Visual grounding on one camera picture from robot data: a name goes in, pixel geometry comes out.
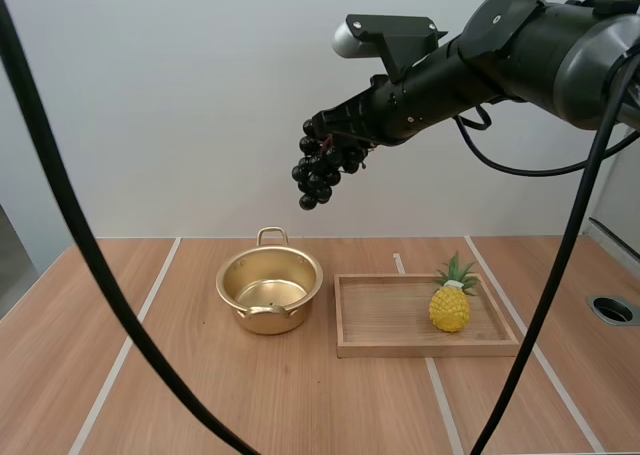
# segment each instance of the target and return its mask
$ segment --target wooden table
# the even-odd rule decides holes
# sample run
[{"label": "wooden table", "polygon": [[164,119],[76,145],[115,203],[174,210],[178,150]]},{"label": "wooden table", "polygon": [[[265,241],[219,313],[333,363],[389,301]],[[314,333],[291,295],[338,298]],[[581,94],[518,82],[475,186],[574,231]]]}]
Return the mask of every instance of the wooden table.
[{"label": "wooden table", "polygon": [[[330,281],[397,273],[394,254],[407,273],[431,272],[458,250],[480,262],[521,339],[559,239],[293,239],[328,282],[311,318],[274,337],[237,327],[215,292],[221,263],[252,244],[101,241],[178,373],[261,453],[459,455],[513,358],[339,360]],[[640,303],[640,283],[585,238],[486,453],[640,451],[640,327],[606,325],[585,303],[592,294]],[[0,453],[233,453],[129,346],[77,250],[68,250],[0,321]]]}]

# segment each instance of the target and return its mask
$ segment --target wooden tray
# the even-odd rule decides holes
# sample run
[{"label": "wooden tray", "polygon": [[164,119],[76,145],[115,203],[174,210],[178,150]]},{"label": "wooden tray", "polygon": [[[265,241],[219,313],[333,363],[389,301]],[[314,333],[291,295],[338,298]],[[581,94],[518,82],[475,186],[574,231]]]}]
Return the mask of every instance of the wooden tray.
[{"label": "wooden tray", "polygon": [[338,357],[505,357],[519,343],[484,280],[469,297],[460,332],[437,329],[429,302],[433,275],[336,275]]}]

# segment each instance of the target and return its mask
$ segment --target pineapple toy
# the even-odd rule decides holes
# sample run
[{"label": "pineapple toy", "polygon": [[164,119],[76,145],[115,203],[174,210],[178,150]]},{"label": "pineapple toy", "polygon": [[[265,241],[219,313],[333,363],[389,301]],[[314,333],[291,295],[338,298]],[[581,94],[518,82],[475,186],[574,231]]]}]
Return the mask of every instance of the pineapple toy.
[{"label": "pineapple toy", "polygon": [[459,268],[458,252],[445,265],[449,269],[448,273],[438,270],[440,276],[434,279],[440,288],[429,304],[429,317],[440,330],[457,332],[469,323],[471,307],[467,300],[467,295],[470,295],[468,290],[478,279],[467,275],[473,263]]}]

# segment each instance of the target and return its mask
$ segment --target pot handle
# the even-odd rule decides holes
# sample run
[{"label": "pot handle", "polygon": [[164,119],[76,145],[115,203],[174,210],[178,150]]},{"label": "pot handle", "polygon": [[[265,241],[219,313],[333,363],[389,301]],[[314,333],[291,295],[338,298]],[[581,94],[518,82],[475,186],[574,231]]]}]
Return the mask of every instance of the pot handle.
[{"label": "pot handle", "polygon": [[247,309],[246,312],[241,312],[240,310],[238,310],[238,315],[245,319],[249,319],[254,315],[258,315],[260,313],[273,313],[275,315],[283,315],[285,317],[289,316],[284,307],[281,307],[280,305],[270,305],[268,307],[251,307]]},{"label": "pot handle", "polygon": [[284,245],[285,247],[289,245],[289,237],[287,236],[287,232],[285,232],[282,228],[266,227],[258,232],[258,236],[256,237],[258,246],[262,245],[262,236],[267,232],[280,232],[280,235],[282,235],[282,245]]}]

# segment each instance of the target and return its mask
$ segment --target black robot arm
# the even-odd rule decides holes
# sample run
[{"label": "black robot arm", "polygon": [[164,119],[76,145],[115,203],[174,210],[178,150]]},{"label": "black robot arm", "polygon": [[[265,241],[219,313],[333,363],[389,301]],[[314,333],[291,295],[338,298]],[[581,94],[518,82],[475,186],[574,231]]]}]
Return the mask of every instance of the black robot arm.
[{"label": "black robot arm", "polygon": [[[311,157],[293,173],[305,192],[301,206],[328,200],[323,173],[353,173],[371,148],[400,145],[482,103],[530,102],[576,127],[597,129],[613,77],[640,41],[639,4],[486,0],[442,46],[446,32],[426,17],[348,15],[334,50],[345,58],[380,57],[387,74],[374,75],[365,91],[305,122],[301,149]],[[619,114],[636,129],[638,93],[632,83]],[[483,118],[465,124],[486,128],[490,119]],[[333,164],[323,160],[329,149]]]}]

